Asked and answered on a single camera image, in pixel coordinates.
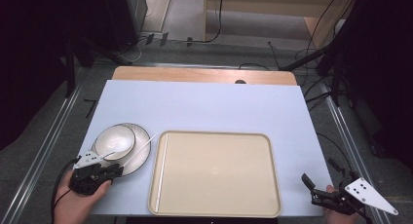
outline wooden panel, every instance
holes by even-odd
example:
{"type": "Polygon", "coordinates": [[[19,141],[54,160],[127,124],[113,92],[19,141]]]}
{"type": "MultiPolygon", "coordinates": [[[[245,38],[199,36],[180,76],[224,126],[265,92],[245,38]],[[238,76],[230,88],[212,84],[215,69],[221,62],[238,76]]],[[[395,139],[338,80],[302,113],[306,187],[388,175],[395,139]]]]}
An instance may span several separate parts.
{"type": "Polygon", "coordinates": [[[230,84],[234,84],[237,80],[244,80],[247,84],[256,85],[297,85],[294,75],[287,71],[252,71],[180,67],[120,66],[116,68],[112,79],[230,84]]]}
{"type": "MultiPolygon", "coordinates": [[[[313,34],[319,18],[333,0],[223,0],[222,11],[304,17],[313,34]]],[[[316,48],[323,47],[352,0],[334,0],[314,35],[316,48]]],[[[219,0],[206,0],[206,10],[218,10],[219,0]]]]}
{"type": "Polygon", "coordinates": [[[148,12],[142,31],[162,33],[167,18],[170,0],[146,0],[148,12]]]}
{"type": "MultiPolygon", "coordinates": [[[[331,0],[223,0],[222,10],[318,18],[330,2],[331,0]]],[[[206,0],[206,3],[208,10],[219,7],[219,0],[206,0]]]]}

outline cable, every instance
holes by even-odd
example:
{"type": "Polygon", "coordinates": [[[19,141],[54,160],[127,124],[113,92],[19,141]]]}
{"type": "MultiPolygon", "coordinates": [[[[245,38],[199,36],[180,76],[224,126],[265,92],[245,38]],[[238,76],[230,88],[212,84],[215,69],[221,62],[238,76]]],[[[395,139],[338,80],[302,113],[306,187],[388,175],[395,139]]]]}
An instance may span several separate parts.
{"type": "Polygon", "coordinates": [[[320,99],[316,104],[313,105],[313,107],[311,107],[309,109],[309,112],[312,111],[314,108],[316,108],[317,106],[321,105],[326,99],[328,98],[328,95],[323,96],[322,99],[320,99]]]}
{"type": "Polygon", "coordinates": [[[68,194],[70,191],[72,191],[72,188],[70,188],[69,190],[67,190],[67,192],[65,192],[63,195],[61,195],[61,196],[57,199],[57,201],[55,202],[55,207],[56,207],[57,203],[58,203],[64,196],[66,196],[66,194],[68,194]]]}
{"type": "Polygon", "coordinates": [[[271,42],[268,42],[268,45],[270,45],[271,51],[273,52],[274,60],[276,61],[277,68],[280,69],[279,61],[277,60],[276,53],[274,52],[273,45],[271,45],[271,42]]]}
{"type": "MultiPolygon", "coordinates": [[[[335,1],[335,0],[331,0],[331,2],[330,2],[330,3],[328,4],[328,6],[325,8],[324,12],[321,14],[321,16],[319,17],[319,20],[317,21],[316,27],[314,28],[313,33],[312,33],[312,35],[311,35],[311,38],[310,38],[310,41],[309,41],[309,45],[307,46],[306,57],[308,56],[308,51],[310,50],[310,46],[311,46],[311,43],[313,42],[314,35],[316,34],[317,28],[319,27],[319,22],[321,21],[322,17],[325,15],[325,13],[326,13],[326,12],[328,11],[328,9],[331,7],[331,5],[333,4],[334,1],[335,1]]],[[[307,76],[308,76],[308,70],[309,70],[309,68],[308,68],[308,61],[307,61],[306,63],[304,63],[304,65],[305,65],[304,68],[306,68],[306,75],[305,75],[305,77],[304,77],[303,83],[302,83],[300,86],[303,86],[303,85],[306,83],[306,81],[307,81],[307,76]]]]}
{"type": "Polygon", "coordinates": [[[310,91],[316,84],[318,84],[320,81],[322,81],[322,80],[325,79],[325,78],[326,78],[326,76],[323,76],[323,77],[319,78],[317,81],[315,81],[315,82],[306,90],[306,92],[304,93],[304,98],[306,97],[306,95],[309,93],[309,91],[310,91]]]}
{"type": "Polygon", "coordinates": [[[216,0],[213,0],[213,7],[214,7],[214,12],[215,12],[215,18],[216,20],[219,22],[219,17],[218,17],[218,13],[216,13],[216,0]]]}
{"type": "Polygon", "coordinates": [[[334,23],[334,31],[333,31],[333,39],[335,39],[335,36],[336,36],[336,27],[337,27],[337,23],[340,21],[340,19],[347,13],[347,11],[350,9],[350,6],[352,6],[352,4],[351,4],[351,2],[352,2],[353,0],[347,0],[347,3],[346,3],[346,5],[347,5],[347,7],[346,7],[346,10],[344,10],[344,12],[343,12],[343,14],[341,14],[341,16],[340,16],[340,18],[338,18],[337,20],[336,20],[336,22],[334,23]]]}
{"type": "Polygon", "coordinates": [[[296,62],[294,62],[294,63],[292,63],[292,64],[289,64],[288,66],[285,66],[285,67],[279,67],[279,70],[281,70],[281,71],[292,71],[292,70],[294,70],[295,68],[297,68],[297,67],[299,67],[299,66],[302,66],[302,65],[306,65],[305,66],[305,68],[307,68],[308,69],[308,66],[307,66],[307,63],[309,62],[309,61],[312,61],[312,60],[314,60],[314,59],[316,59],[317,57],[319,57],[319,56],[325,56],[325,54],[324,54],[324,51],[326,51],[328,48],[329,48],[329,46],[327,45],[327,46],[325,46],[325,47],[323,47],[323,48],[321,48],[321,49],[319,49],[319,50],[316,50],[314,53],[312,53],[311,55],[308,55],[308,51],[310,50],[310,46],[311,46],[311,43],[312,43],[312,41],[313,41],[313,38],[314,38],[314,35],[316,34],[316,30],[317,30],[317,28],[318,28],[318,26],[319,26],[319,22],[321,21],[321,19],[322,19],[322,17],[325,15],[325,13],[328,11],[328,9],[331,7],[331,5],[333,4],[333,2],[334,2],[335,0],[331,0],[331,2],[328,4],[328,6],[325,8],[325,10],[324,10],[324,12],[321,14],[321,16],[320,16],[320,18],[319,18],[319,20],[318,20],[318,22],[317,22],[317,24],[316,24],[316,27],[314,28],[314,31],[313,31],[313,33],[312,33],[312,35],[311,35],[311,38],[310,38],[310,41],[309,41],[309,45],[307,46],[307,49],[304,49],[303,51],[306,51],[306,56],[305,57],[303,57],[301,60],[299,60],[299,61],[296,61],[296,62]]]}
{"type": "Polygon", "coordinates": [[[70,165],[72,164],[77,164],[77,162],[79,162],[80,158],[77,159],[72,159],[70,160],[66,165],[64,165],[63,169],[60,171],[60,173],[57,176],[56,179],[56,183],[55,183],[55,187],[52,193],[52,200],[51,200],[51,217],[52,217],[52,223],[55,222],[55,207],[56,207],[56,194],[57,194],[57,188],[58,188],[58,184],[60,183],[61,178],[63,177],[64,173],[66,172],[66,170],[70,167],[70,165]]]}
{"type": "MultiPolygon", "coordinates": [[[[147,36],[139,36],[139,40],[137,40],[137,43],[139,43],[140,41],[145,40],[147,38],[148,38],[147,36]]],[[[123,55],[123,54],[127,53],[132,47],[133,47],[133,45],[129,45],[128,48],[125,49],[124,51],[118,52],[118,55],[123,55]]]]}
{"type": "Polygon", "coordinates": [[[138,61],[138,60],[142,57],[142,50],[139,48],[139,45],[140,45],[140,43],[144,42],[144,41],[147,40],[147,39],[148,39],[148,38],[142,39],[142,40],[140,40],[140,41],[136,44],[136,47],[137,47],[137,49],[139,50],[139,56],[138,56],[137,58],[129,59],[129,58],[126,58],[126,57],[122,56],[122,55],[119,54],[119,53],[118,53],[118,56],[120,56],[121,58],[123,58],[123,59],[126,60],[126,61],[131,61],[131,62],[138,61]]]}
{"type": "Polygon", "coordinates": [[[320,94],[320,95],[318,95],[318,96],[316,96],[316,97],[307,99],[307,100],[306,100],[306,103],[310,103],[310,102],[312,102],[312,101],[314,101],[314,100],[317,100],[317,99],[319,99],[320,97],[324,97],[324,96],[326,96],[326,95],[327,95],[327,96],[331,95],[331,92],[322,93],[322,94],[320,94]]]}
{"type": "Polygon", "coordinates": [[[271,71],[271,69],[268,68],[267,66],[261,65],[261,64],[257,64],[257,63],[243,63],[243,64],[240,65],[239,69],[241,70],[241,67],[242,67],[242,66],[245,66],[245,65],[260,66],[260,67],[263,67],[263,68],[267,69],[268,71],[271,71]]]}
{"type": "Polygon", "coordinates": [[[298,51],[298,52],[295,54],[295,61],[298,61],[298,55],[299,55],[300,53],[302,53],[302,52],[305,52],[305,51],[317,51],[317,50],[316,50],[316,49],[303,49],[303,50],[300,50],[300,51],[298,51]]]}
{"type": "Polygon", "coordinates": [[[167,42],[179,42],[179,43],[191,43],[191,44],[209,44],[213,41],[215,41],[216,38],[221,34],[221,28],[222,28],[222,3],[223,0],[219,1],[219,13],[218,13],[218,31],[216,32],[215,36],[207,41],[181,41],[181,40],[166,40],[167,42]]]}
{"type": "Polygon", "coordinates": [[[319,135],[319,136],[322,136],[322,137],[324,137],[324,138],[326,138],[326,139],[328,139],[331,143],[333,143],[333,144],[337,147],[337,149],[340,150],[341,154],[343,155],[344,159],[346,160],[347,164],[349,165],[349,169],[350,169],[351,171],[353,171],[353,167],[352,167],[352,165],[350,164],[350,161],[349,161],[349,159],[347,158],[346,154],[344,153],[343,149],[341,149],[340,146],[338,146],[338,144],[336,144],[332,139],[330,139],[330,138],[327,137],[326,135],[324,135],[324,134],[322,134],[322,133],[318,133],[318,132],[316,132],[316,134],[319,135]]]}
{"type": "Polygon", "coordinates": [[[361,211],[360,211],[355,205],[353,205],[349,200],[346,200],[346,203],[347,203],[350,207],[352,207],[352,208],[355,210],[356,213],[358,213],[360,216],[362,216],[362,217],[364,218],[366,224],[373,224],[373,222],[371,221],[371,218],[368,217],[368,216],[365,214],[365,205],[363,206],[364,212],[361,212],[361,211]]]}

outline white bowl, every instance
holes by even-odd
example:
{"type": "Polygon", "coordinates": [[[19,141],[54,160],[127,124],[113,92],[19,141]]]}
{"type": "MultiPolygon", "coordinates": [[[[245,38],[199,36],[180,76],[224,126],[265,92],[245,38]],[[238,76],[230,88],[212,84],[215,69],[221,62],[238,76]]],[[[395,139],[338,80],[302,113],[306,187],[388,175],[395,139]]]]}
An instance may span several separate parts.
{"type": "Polygon", "coordinates": [[[134,146],[134,132],[125,126],[117,125],[103,131],[95,142],[96,153],[106,156],[105,160],[118,160],[125,157],[134,146]]]}

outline human hand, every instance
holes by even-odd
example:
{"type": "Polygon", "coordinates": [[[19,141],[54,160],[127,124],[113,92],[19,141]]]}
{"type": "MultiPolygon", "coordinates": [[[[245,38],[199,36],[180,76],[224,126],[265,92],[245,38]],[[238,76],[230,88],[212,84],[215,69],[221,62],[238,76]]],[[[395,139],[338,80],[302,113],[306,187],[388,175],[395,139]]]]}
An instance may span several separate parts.
{"type": "MultiPolygon", "coordinates": [[[[334,192],[334,188],[328,185],[326,188],[327,193],[334,192]]],[[[324,209],[325,223],[327,224],[355,224],[358,218],[358,214],[354,213],[352,215],[346,215],[334,210],[325,208],[324,209]]]]}
{"type": "MultiPolygon", "coordinates": [[[[73,170],[68,171],[59,184],[56,193],[55,202],[70,190],[69,182],[73,170]]],[[[55,223],[56,224],[82,224],[88,218],[92,207],[97,203],[109,190],[111,181],[105,181],[91,196],[77,194],[74,191],[64,195],[55,206],[55,223]]]]}

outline black cable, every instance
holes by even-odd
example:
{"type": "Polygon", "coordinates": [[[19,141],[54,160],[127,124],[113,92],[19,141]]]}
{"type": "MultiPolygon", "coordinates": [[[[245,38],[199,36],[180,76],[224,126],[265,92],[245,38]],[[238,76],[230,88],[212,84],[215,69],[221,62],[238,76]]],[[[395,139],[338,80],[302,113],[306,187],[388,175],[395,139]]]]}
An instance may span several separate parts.
{"type": "Polygon", "coordinates": [[[273,52],[274,60],[276,61],[277,68],[280,69],[279,61],[277,60],[276,52],[274,52],[273,45],[271,45],[271,42],[268,42],[268,45],[270,45],[271,51],[273,52]]]}
{"type": "Polygon", "coordinates": [[[310,41],[309,41],[309,45],[307,46],[307,52],[306,52],[306,56],[308,55],[308,50],[310,50],[310,46],[311,46],[311,42],[314,39],[314,35],[316,34],[317,28],[319,27],[319,23],[321,22],[322,17],[325,15],[325,13],[328,11],[328,9],[331,7],[331,5],[333,4],[335,0],[331,0],[331,2],[328,4],[328,6],[325,8],[324,12],[321,14],[321,17],[319,17],[319,20],[317,21],[316,27],[313,30],[313,33],[311,35],[310,41]]]}
{"type": "Polygon", "coordinates": [[[303,50],[298,51],[297,53],[295,53],[295,61],[298,61],[298,55],[300,55],[300,53],[305,52],[305,51],[317,51],[317,49],[303,49],[303,50]]]}
{"type": "MultiPolygon", "coordinates": [[[[310,41],[309,41],[309,45],[307,46],[306,57],[308,56],[308,51],[310,50],[310,46],[311,46],[311,43],[312,43],[312,41],[313,41],[313,39],[314,39],[314,35],[316,34],[317,28],[319,27],[319,22],[321,21],[322,17],[325,15],[325,13],[326,13],[326,12],[328,11],[328,9],[331,7],[331,5],[333,4],[334,1],[335,1],[335,0],[331,0],[331,2],[330,2],[330,3],[328,4],[328,6],[325,8],[324,12],[321,14],[321,16],[319,17],[319,20],[317,21],[316,27],[314,28],[314,31],[313,31],[313,33],[312,33],[312,35],[311,35],[311,38],[310,38],[310,41]]],[[[304,67],[306,68],[306,75],[305,75],[305,77],[304,77],[303,83],[302,83],[300,86],[303,86],[303,85],[306,83],[306,81],[307,81],[307,76],[308,76],[308,71],[309,71],[308,61],[307,61],[304,65],[305,65],[304,67]]]]}
{"type": "Polygon", "coordinates": [[[316,59],[320,56],[324,56],[324,52],[327,51],[328,48],[329,48],[329,45],[315,51],[314,53],[310,54],[309,56],[305,56],[305,57],[301,58],[300,60],[298,60],[298,61],[296,61],[292,64],[280,67],[279,70],[280,71],[292,71],[295,68],[298,68],[298,67],[300,67],[300,66],[302,66],[302,65],[304,65],[304,64],[306,64],[306,63],[308,63],[308,62],[310,62],[310,61],[312,61],[312,60],[314,60],[314,59],[316,59]]]}
{"type": "Polygon", "coordinates": [[[322,80],[325,79],[325,78],[326,78],[326,76],[323,76],[323,77],[319,78],[317,81],[315,81],[315,82],[306,90],[306,92],[304,93],[304,98],[305,98],[306,95],[309,93],[309,91],[310,91],[313,87],[316,86],[316,84],[318,84],[320,81],[322,81],[322,80]]]}
{"type": "Polygon", "coordinates": [[[340,21],[340,19],[347,13],[347,11],[349,11],[350,7],[352,6],[352,4],[351,4],[352,1],[353,1],[353,0],[348,0],[348,1],[347,1],[347,3],[346,3],[346,5],[347,5],[346,10],[344,10],[344,12],[343,12],[343,14],[341,14],[340,18],[338,18],[338,19],[335,21],[335,23],[334,23],[334,27],[333,27],[333,29],[334,29],[334,31],[333,31],[333,40],[334,40],[335,37],[336,37],[336,27],[337,27],[337,23],[338,23],[338,22],[340,21]]]}
{"type": "Polygon", "coordinates": [[[61,195],[61,196],[57,199],[57,201],[55,202],[55,207],[56,207],[57,203],[58,203],[64,196],[66,196],[66,194],[68,194],[70,191],[72,191],[72,188],[70,188],[69,190],[67,190],[67,192],[65,192],[63,195],[61,195]]]}
{"type": "Polygon", "coordinates": [[[60,171],[60,173],[57,176],[55,187],[52,193],[52,200],[51,200],[51,217],[52,217],[52,223],[55,222],[55,207],[56,207],[56,194],[57,194],[57,188],[58,184],[60,183],[61,178],[63,177],[64,173],[66,170],[70,167],[72,164],[77,164],[79,162],[80,158],[77,159],[72,159],[70,160],[66,165],[64,165],[63,169],[60,171]]]}
{"type": "Polygon", "coordinates": [[[350,161],[349,161],[349,159],[347,158],[346,154],[344,153],[343,149],[341,149],[340,146],[338,146],[337,143],[335,143],[332,139],[330,139],[330,138],[327,137],[326,135],[324,135],[324,134],[322,134],[322,133],[318,133],[318,132],[316,132],[316,134],[319,135],[319,136],[322,136],[322,137],[324,137],[324,138],[326,138],[326,139],[328,139],[331,143],[333,143],[333,144],[337,147],[337,149],[340,150],[341,154],[343,154],[344,159],[346,160],[347,164],[349,165],[349,169],[350,169],[351,171],[353,171],[353,167],[352,167],[352,165],[350,164],[350,161]]]}
{"type": "Polygon", "coordinates": [[[309,112],[312,111],[314,108],[316,108],[317,106],[321,105],[326,99],[328,98],[328,95],[323,96],[322,99],[320,99],[316,104],[313,105],[313,107],[311,107],[309,109],[309,112]]]}
{"type": "Polygon", "coordinates": [[[208,44],[208,43],[213,42],[221,34],[221,29],[222,29],[222,20],[221,20],[222,19],[222,3],[223,3],[223,0],[220,0],[219,1],[219,13],[218,13],[219,28],[218,28],[218,31],[216,32],[215,36],[212,39],[207,40],[207,41],[181,41],[181,40],[166,40],[166,41],[167,42],[191,43],[191,44],[208,44]]]}
{"type": "Polygon", "coordinates": [[[240,65],[239,69],[241,70],[241,67],[242,67],[242,66],[245,66],[245,65],[260,66],[260,67],[265,68],[265,69],[266,69],[266,70],[268,70],[268,71],[271,71],[271,69],[270,69],[270,68],[268,68],[267,66],[265,66],[265,65],[261,65],[261,64],[257,64],[257,63],[243,63],[243,64],[241,64],[241,65],[240,65]]]}
{"type": "Polygon", "coordinates": [[[371,221],[371,218],[368,217],[365,212],[361,212],[355,205],[353,205],[349,200],[346,200],[346,203],[352,207],[356,213],[358,213],[360,216],[362,216],[365,220],[365,223],[367,224],[373,224],[373,222],[371,221]]]}
{"type": "Polygon", "coordinates": [[[331,95],[331,92],[322,93],[322,94],[320,94],[320,95],[318,95],[318,96],[316,96],[316,97],[307,99],[307,100],[306,100],[306,103],[310,103],[310,102],[312,102],[312,101],[314,101],[314,100],[317,100],[317,99],[319,99],[319,98],[321,98],[321,97],[325,97],[325,96],[329,96],[329,95],[331,95]]]}

